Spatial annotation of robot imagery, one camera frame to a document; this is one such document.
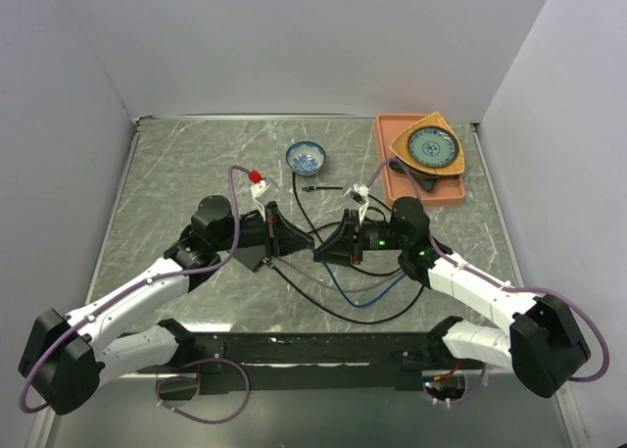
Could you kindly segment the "black network switch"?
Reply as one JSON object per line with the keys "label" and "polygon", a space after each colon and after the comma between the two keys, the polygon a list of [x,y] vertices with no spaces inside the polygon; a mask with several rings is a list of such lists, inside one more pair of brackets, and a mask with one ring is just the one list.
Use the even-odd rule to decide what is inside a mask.
{"label": "black network switch", "polygon": [[262,247],[238,249],[234,259],[252,273],[256,273],[264,265],[265,249]]}

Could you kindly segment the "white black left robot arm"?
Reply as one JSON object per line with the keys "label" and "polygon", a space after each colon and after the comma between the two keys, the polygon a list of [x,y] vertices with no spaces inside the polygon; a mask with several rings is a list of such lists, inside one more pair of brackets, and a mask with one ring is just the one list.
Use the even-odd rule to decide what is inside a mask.
{"label": "white black left robot arm", "polygon": [[90,305],[65,315],[50,309],[36,318],[19,363],[25,387],[43,407],[66,415],[103,384],[112,365],[105,352],[142,316],[207,281],[239,250],[261,247],[269,256],[311,249],[313,238],[291,224],[275,202],[240,215],[225,197],[204,198],[189,225],[145,272]]}

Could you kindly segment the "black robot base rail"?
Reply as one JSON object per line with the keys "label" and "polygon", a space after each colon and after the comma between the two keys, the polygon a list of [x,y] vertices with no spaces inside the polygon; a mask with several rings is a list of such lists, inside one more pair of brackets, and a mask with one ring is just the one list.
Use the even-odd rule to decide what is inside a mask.
{"label": "black robot base rail", "polygon": [[481,368],[430,332],[191,332],[173,359],[142,373],[196,375],[203,395],[236,389],[420,391],[425,373]]}

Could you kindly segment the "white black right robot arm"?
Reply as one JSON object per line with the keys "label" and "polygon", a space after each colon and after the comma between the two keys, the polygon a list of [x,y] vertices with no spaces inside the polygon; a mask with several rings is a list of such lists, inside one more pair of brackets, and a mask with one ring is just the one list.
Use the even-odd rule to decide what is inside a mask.
{"label": "white black right robot arm", "polygon": [[428,344],[430,361],[449,368],[476,360],[507,369],[534,394],[553,396],[591,357],[570,307],[546,292],[517,291],[471,266],[430,232],[418,199],[401,197],[387,221],[360,221],[347,210],[313,252],[319,263],[351,266],[366,251],[398,251],[407,278],[452,297],[489,321],[479,326],[454,318]]}

